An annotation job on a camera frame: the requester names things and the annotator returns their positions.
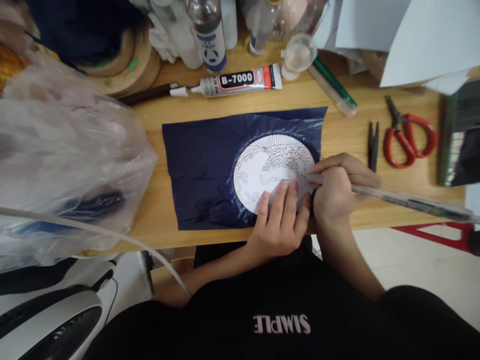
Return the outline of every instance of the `small plastic cup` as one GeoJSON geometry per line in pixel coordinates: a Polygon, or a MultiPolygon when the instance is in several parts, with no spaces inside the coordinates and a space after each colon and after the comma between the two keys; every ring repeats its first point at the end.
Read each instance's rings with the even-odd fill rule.
{"type": "Polygon", "coordinates": [[[318,53],[317,45],[310,35],[295,35],[286,49],[281,51],[281,57],[284,58],[281,75],[287,81],[295,80],[312,65],[318,53]]]}

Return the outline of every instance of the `circular paper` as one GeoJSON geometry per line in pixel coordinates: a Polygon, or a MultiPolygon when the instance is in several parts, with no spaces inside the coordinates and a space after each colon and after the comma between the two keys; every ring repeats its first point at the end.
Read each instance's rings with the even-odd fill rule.
{"type": "Polygon", "coordinates": [[[310,151],[297,139],[287,135],[268,135],[252,142],[235,164],[233,183],[243,206],[254,214],[259,212],[260,197],[270,193],[270,204],[282,180],[298,181],[297,207],[313,188],[305,174],[315,165],[310,151]]]}

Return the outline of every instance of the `crane drawing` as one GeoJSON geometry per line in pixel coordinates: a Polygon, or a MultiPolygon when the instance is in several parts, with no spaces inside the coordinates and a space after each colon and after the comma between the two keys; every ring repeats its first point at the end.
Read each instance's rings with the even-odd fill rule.
{"type": "Polygon", "coordinates": [[[256,214],[263,189],[269,184],[296,178],[300,200],[305,193],[311,193],[305,174],[314,165],[310,151],[295,138],[282,134],[264,136],[247,146],[238,157],[233,175],[235,191],[242,204],[256,214]],[[253,168],[245,166],[253,161],[256,164],[253,168]],[[261,184],[257,191],[243,190],[249,180],[261,184]]]}

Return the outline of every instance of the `wooden table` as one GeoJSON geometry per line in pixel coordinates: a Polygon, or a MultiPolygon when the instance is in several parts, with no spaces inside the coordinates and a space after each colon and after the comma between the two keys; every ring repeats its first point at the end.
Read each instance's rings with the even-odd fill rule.
{"type": "MultiPolygon", "coordinates": [[[[227,52],[227,73],[281,63],[280,51],[285,47],[284,43],[269,44],[265,54],[256,58],[248,53],[249,39],[246,32],[244,34],[237,47],[227,52]]],[[[380,150],[377,172],[383,178],[385,190],[463,204],[465,193],[462,187],[445,188],[436,185],[436,154],[430,158],[417,159],[411,168],[396,169],[386,162],[382,151],[385,130],[392,123],[385,103],[385,95],[391,95],[401,112],[412,113],[428,119],[435,126],[438,126],[439,120],[440,95],[422,88],[381,89],[378,88],[378,82],[367,72],[350,76],[346,61],[342,57],[322,52],[321,58],[358,103],[358,113],[353,118],[345,118],[338,112],[330,98],[307,71],[295,81],[284,81],[282,90],[210,99],[205,99],[200,94],[191,95],[190,98],[165,97],[135,106],[134,109],[143,122],[148,140],[158,154],[158,162],[129,235],[149,244],[154,249],[246,240],[252,231],[251,228],[178,231],[162,137],[162,124],[253,112],[328,107],[323,124],[321,158],[346,152],[365,163],[367,163],[368,124],[370,120],[379,121],[380,150]]],[[[207,71],[203,66],[198,70],[189,70],[180,60],[174,65],[164,62],[153,86],[171,82],[195,85],[201,78],[207,76],[207,71]]],[[[423,132],[419,130],[415,135],[418,146],[423,147],[426,140],[423,132]]],[[[394,143],[393,153],[399,160],[405,158],[400,146],[396,143],[394,143]]],[[[369,199],[351,215],[351,224],[357,230],[438,221],[438,218],[427,214],[377,199],[369,199]]],[[[136,246],[121,242],[112,251],[135,250],[138,250],[136,246]]]]}

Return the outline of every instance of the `black t-shirt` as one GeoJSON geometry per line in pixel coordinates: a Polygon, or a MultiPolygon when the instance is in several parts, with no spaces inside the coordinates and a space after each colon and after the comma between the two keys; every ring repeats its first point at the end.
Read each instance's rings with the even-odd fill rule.
{"type": "Polygon", "coordinates": [[[305,246],[203,286],[183,309],[148,301],[110,321],[90,359],[480,359],[480,333],[413,286],[379,302],[305,246]]]}

